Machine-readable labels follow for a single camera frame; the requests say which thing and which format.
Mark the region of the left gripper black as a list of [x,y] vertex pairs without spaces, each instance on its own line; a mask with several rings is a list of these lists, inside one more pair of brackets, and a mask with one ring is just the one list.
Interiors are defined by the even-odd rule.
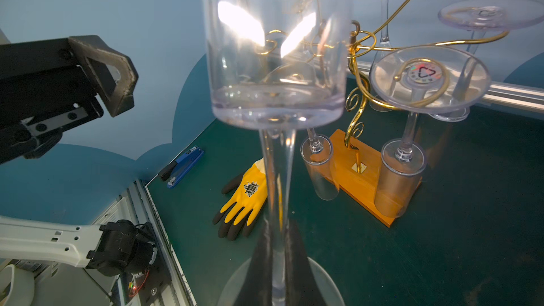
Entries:
[[1,163],[36,160],[64,133],[135,106],[132,60],[97,35],[1,46]]

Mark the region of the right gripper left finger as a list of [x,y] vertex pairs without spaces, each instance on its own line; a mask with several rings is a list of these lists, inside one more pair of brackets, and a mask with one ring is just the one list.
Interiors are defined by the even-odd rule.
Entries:
[[234,305],[272,305],[272,230],[267,220]]

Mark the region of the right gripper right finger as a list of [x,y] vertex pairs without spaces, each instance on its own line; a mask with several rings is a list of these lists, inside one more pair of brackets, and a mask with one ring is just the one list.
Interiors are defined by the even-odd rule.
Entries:
[[297,223],[289,221],[285,236],[286,304],[326,305],[314,278]]

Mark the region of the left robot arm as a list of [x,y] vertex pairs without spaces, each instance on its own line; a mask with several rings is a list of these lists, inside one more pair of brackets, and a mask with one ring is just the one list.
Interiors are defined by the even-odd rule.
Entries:
[[[1,45],[1,162],[37,160],[68,130],[134,107],[132,60],[97,35]],[[1,256],[147,273],[157,258],[150,227],[129,220],[62,225],[1,218]]]

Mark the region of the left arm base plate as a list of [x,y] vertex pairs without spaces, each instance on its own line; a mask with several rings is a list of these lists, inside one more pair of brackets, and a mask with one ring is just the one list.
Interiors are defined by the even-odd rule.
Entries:
[[156,305],[161,293],[171,284],[171,276],[162,259],[144,273],[122,273],[110,291],[110,305]]

